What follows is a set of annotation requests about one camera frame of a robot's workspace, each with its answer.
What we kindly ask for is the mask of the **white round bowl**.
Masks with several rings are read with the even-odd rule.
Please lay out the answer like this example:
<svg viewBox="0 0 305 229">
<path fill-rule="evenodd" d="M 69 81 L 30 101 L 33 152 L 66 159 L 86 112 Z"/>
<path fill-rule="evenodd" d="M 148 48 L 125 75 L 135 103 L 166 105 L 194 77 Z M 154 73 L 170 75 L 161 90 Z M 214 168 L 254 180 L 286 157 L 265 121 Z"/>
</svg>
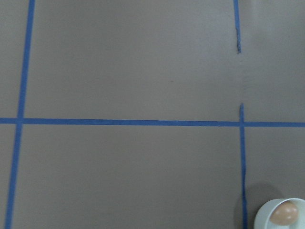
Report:
<svg viewBox="0 0 305 229">
<path fill-rule="evenodd" d="M 254 229 L 304 229 L 305 201 L 273 199 L 263 204 L 254 219 Z"/>
</svg>

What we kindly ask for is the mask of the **brown egg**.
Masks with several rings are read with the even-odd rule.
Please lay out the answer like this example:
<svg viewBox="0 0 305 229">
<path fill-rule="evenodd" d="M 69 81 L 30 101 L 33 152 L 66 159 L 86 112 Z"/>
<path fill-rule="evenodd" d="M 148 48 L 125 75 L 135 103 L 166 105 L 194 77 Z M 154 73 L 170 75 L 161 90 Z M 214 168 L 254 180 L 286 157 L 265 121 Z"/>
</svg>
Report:
<svg viewBox="0 0 305 229">
<path fill-rule="evenodd" d="M 274 209 L 270 221 L 279 226 L 289 226 L 294 224 L 298 218 L 298 207 L 291 201 L 285 201 Z"/>
</svg>

